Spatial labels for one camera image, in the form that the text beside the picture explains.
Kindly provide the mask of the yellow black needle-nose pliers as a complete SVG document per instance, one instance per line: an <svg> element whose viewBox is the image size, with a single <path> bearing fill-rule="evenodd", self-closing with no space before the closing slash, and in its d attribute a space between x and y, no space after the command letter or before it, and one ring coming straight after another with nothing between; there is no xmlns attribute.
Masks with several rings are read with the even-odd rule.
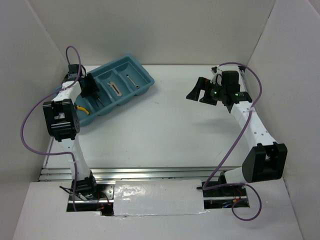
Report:
<svg viewBox="0 0 320 240"><path fill-rule="evenodd" d="M80 106L80 105L75 104L75 105L74 105L74 108L75 108L76 110L79 110L79 111L82 111L82 112L86 113L87 115L90 115L90 112L89 112L86 108L84 108L84 107L82 107L82 106Z"/></svg>

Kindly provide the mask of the silver utility knife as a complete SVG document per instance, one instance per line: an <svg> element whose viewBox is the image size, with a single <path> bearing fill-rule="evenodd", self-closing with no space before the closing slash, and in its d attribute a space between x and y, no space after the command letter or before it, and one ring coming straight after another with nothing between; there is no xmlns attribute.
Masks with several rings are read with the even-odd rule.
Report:
<svg viewBox="0 0 320 240"><path fill-rule="evenodd" d="M118 86L113 81L108 82L107 85L112 88L112 90L118 97L121 97L123 95Z"/></svg>

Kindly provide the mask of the small silver ratchet wrench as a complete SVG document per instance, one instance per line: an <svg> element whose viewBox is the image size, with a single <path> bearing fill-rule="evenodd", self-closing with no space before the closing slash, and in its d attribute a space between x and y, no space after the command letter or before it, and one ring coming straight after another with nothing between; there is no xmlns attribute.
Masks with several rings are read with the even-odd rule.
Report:
<svg viewBox="0 0 320 240"><path fill-rule="evenodd" d="M127 74L126 77L131 81L131 83L135 86L136 89L140 88L140 86L130 77L129 74Z"/></svg>

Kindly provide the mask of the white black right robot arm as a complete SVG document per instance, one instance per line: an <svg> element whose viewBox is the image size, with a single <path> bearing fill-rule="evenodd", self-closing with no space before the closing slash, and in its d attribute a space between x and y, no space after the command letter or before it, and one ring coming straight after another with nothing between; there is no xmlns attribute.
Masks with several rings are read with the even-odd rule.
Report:
<svg viewBox="0 0 320 240"><path fill-rule="evenodd" d="M240 167L220 174L217 189L223 196L229 196L235 184L279 180L288 154L286 145L278 143L263 125L249 93L241 91L239 78L236 70L219 71L213 79L199 77L186 96L188 100L214 106L222 102L242 128L250 148Z"/></svg>

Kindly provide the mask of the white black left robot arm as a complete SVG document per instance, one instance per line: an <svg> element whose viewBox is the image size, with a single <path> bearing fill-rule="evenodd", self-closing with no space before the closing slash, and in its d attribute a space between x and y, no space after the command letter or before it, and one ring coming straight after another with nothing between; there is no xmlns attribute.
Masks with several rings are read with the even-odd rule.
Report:
<svg viewBox="0 0 320 240"><path fill-rule="evenodd" d="M50 136L59 143L67 153L67 162L71 170L72 192L87 200L97 197L99 187L91 169L88 167L79 143L80 121L75 109L75 101L81 94L79 80L82 67L78 64L68 66L68 74L61 89L52 101L44 102L42 109Z"/></svg>

